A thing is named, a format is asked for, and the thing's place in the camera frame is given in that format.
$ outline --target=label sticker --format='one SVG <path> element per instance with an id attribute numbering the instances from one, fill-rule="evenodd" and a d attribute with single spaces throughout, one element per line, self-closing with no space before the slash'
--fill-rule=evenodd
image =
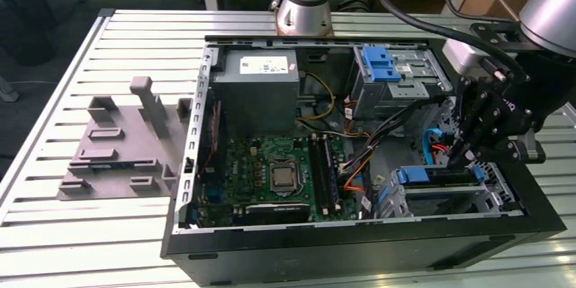
<path id="1" fill-rule="evenodd" d="M 242 57 L 239 74 L 286 74 L 287 57 Z"/>
<path id="2" fill-rule="evenodd" d="M 395 65 L 397 72 L 411 72 L 409 65 Z"/>
<path id="3" fill-rule="evenodd" d="M 343 108 L 345 119 L 351 119 L 353 110 L 351 108 Z"/>
<path id="4" fill-rule="evenodd" d="M 371 210 L 371 202 L 369 202 L 366 196 L 361 197 L 361 205 L 366 210 Z"/>

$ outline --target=connector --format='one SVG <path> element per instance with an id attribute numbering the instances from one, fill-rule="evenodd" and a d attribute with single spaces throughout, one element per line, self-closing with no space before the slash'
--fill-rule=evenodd
<path id="1" fill-rule="evenodd" d="M 363 47 L 363 62 L 373 82 L 398 82 L 402 77 L 394 69 L 394 58 L 382 47 Z"/>
<path id="2" fill-rule="evenodd" d="M 477 185 L 485 179 L 482 170 L 475 165 L 461 170 L 406 167 L 395 170 L 395 176 L 401 185 L 418 188 Z"/>
<path id="3" fill-rule="evenodd" d="M 443 132 L 441 134 L 439 139 L 438 139 L 439 144 L 451 146 L 454 141 L 455 141 L 455 137 L 453 136 L 451 133 Z"/>

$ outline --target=blue drive bracket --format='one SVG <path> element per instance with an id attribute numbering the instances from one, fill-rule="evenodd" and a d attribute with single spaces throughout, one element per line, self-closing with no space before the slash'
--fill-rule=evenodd
<path id="1" fill-rule="evenodd" d="M 373 82 L 398 82 L 402 77 L 394 69 L 394 58 L 383 47 L 363 47 L 363 62 Z"/>

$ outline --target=green motherboard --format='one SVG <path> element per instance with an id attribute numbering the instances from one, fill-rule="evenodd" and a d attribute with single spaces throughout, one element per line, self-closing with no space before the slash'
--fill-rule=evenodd
<path id="1" fill-rule="evenodd" d="M 234 206 L 254 204 L 307 204 L 307 222 L 354 219 L 353 198 L 339 199 L 338 210 L 325 213 L 317 210 L 313 168 L 309 156 L 309 138 L 258 137 L 230 139 L 226 144 L 223 183 L 203 188 L 207 199 L 201 211 L 206 226 L 233 226 L 230 211 Z M 333 137 L 326 141 L 333 166 L 345 160 L 342 141 Z"/>

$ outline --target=aluminum slotted table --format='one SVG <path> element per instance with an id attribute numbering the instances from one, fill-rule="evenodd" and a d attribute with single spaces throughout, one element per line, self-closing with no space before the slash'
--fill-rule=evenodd
<path id="1" fill-rule="evenodd" d="M 135 105 L 133 76 L 149 76 L 163 104 L 191 96 L 203 35 L 273 35 L 270 13 L 102 11 L 0 183 L 1 287 L 194 287 L 158 257 L 167 197 L 55 200 L 89 121 L 94 95 Z M 419 16 L 466 29 L 469 22 Z M 381 14 L 333 15 L 335 36 L 433 37 Z M 571 107 L 551 115 L 538 139 L 547 162 L 530 171 L 567 226 L 467 269 L 325 279 L 257 287 L 573 287 L 576 285 L 576 129 Z"/>

